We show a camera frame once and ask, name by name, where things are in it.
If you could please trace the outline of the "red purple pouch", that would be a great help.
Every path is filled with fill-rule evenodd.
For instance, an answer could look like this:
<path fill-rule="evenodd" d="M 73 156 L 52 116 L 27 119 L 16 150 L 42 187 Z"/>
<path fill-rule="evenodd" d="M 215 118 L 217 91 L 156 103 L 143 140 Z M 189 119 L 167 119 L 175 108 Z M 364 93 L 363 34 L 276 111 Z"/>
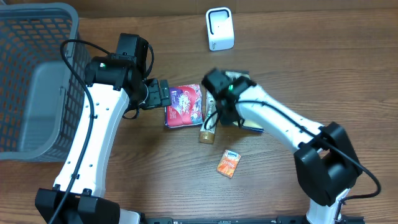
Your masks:
<path fill-rule="evenodd" d="M 171 105 L 165 109 L 168 128 L 198 126 L 203 123 L 202 92 L 199 84 L 169 88 Z"/>

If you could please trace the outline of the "grey plastic basket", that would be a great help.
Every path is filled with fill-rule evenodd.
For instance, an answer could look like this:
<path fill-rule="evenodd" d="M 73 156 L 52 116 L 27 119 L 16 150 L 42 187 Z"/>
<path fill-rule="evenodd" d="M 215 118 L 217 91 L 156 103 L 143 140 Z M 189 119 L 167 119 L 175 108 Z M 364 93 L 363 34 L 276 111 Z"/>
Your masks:
<path fill-rule="evenodd" d="M 1 159 L 63 162 L 83 109 L 90 55 L 65 3 L 1 6 Z"/>

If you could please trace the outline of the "white tube gold cap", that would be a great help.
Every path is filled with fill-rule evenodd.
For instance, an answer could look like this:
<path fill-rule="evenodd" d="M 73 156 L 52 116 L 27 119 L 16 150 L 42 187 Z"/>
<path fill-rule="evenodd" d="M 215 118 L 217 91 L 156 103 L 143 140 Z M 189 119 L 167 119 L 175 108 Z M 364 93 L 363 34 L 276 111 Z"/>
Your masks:
<path fill-rule="evenodd" d="M 205 144 L 213 144 L 216 131 L 216 101 L 212 94 L 206 92 L 206 115 L 200 129 L 199 141 Z"/>

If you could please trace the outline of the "small orange juice carton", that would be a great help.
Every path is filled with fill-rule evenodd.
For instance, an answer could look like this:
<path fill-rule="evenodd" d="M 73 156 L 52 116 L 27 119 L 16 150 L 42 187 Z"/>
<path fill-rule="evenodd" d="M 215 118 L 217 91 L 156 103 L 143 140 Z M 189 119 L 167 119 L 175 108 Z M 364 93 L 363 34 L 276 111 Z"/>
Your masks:
<path fill-rule="evenodd" d="M 219 164 L 217 165 L 216 171 L 219 174 L 231 179 L 235 173 L 240 159 L 241 155 L 237 152 L 225 150 Z"/>

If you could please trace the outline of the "yellow snack bag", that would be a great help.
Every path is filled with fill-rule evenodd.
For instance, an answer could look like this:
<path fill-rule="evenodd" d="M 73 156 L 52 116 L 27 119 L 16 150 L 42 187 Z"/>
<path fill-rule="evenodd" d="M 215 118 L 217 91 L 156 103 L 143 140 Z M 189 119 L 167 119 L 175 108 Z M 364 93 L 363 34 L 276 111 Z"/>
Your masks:
<path fill-rule="evenodd" d="M 239 78 L 240 76 L 244 76 L 247 78 L 250 78 L 249 74 L 247 71 L 239 71 L 239 70 L 225 70 L 224 71 L 227 76 L 230 78 Z M 259 126 L 257 123 L 251 121 L 251 120 L 241 120 L 241 128 L 250 130 L 250 131 L 255 131 L 258 133 L 263 133 L 264 129 Z"/>

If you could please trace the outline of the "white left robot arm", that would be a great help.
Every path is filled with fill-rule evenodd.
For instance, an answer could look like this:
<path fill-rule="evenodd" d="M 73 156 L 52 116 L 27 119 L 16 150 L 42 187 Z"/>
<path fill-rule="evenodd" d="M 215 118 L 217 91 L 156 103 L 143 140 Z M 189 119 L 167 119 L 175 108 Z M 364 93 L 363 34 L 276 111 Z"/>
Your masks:
<path fill-rule="evenodd" d="M 47 223 L 145 223 L 142 212 L 106 200 L 110 152 L 121 119 L 129 111 L 171 104 L 167 80 L 149 78 L 152 46 L 136 34 L 122 33 L 114 53 L 93 57 L 80 77 L 60 46 L 62 60 L 85 92 L 84 108 L 68 157 L 52 189 L 39 189 L 36 209 Z"/>

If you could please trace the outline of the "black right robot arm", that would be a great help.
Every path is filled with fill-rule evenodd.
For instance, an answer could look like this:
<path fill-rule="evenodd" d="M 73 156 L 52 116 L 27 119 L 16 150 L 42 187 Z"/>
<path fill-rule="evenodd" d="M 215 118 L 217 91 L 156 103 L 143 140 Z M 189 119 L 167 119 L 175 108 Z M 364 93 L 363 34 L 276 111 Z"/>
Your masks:
<path fill-rule="evenodd" d="M 362 173 L 342 126 L 300 116 L 244 75 L 215 68 L 201 83 L 215 99 L 214 116 L 222 125 L 252 121 L 293 154 L 297 180 L 310 206 L 303 218 L 279 217 L 278 223 L 364 223 L 363 217 L 341 214 L 341 200 Z"/>

